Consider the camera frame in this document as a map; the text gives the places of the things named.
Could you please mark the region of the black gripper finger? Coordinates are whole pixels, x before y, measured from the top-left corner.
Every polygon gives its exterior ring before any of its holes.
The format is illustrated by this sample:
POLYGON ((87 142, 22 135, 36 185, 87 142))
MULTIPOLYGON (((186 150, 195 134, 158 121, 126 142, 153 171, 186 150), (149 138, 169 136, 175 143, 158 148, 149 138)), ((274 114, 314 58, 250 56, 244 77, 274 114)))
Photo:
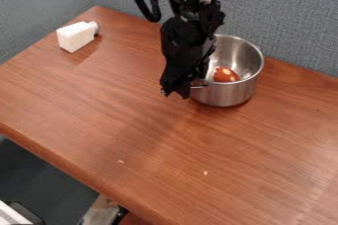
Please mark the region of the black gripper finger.
POLYGON ((183 99, 190 97, 190 77, 181 77, 173 79, 170 77, 163 77, 161 79, 162 93, 169 96, 171 93, 178 93, 183 99))
POLYGON ((207 53, 206 57, 201 61, 201 64, 198 66, 199 74, 198 78, 193 81, 193 86, 206 86, 205 79, 209 72, 210 56, 212 53, 207 53))

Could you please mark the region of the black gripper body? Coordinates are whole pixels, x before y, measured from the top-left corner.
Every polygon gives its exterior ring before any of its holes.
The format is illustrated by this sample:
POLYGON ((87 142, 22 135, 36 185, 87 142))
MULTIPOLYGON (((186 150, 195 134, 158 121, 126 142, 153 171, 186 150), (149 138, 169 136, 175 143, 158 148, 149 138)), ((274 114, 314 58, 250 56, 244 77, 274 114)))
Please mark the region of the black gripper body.
POLYGON ((167 65, 163 77, 198 78, 198 66, 214 51, 216 36, 207 36, 197 21, 170 18, 162 26, 162 51, 167 65))

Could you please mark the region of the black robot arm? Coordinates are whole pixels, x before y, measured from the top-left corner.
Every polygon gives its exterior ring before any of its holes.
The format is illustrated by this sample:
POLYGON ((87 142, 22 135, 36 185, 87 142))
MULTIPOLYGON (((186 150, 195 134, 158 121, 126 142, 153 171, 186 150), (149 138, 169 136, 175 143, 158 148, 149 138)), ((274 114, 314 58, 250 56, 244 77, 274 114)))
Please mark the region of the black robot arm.
MULTIPOLYGON (((134 0, 147 20, 162 19, 159 0, 134 0)), ((191 82, 206 76, 210 55, 216 51, 216 32, 225 24, 220 0, 169 0, 173 16, 161 29, 166 68, 162 93, 190 97, 191 82)))

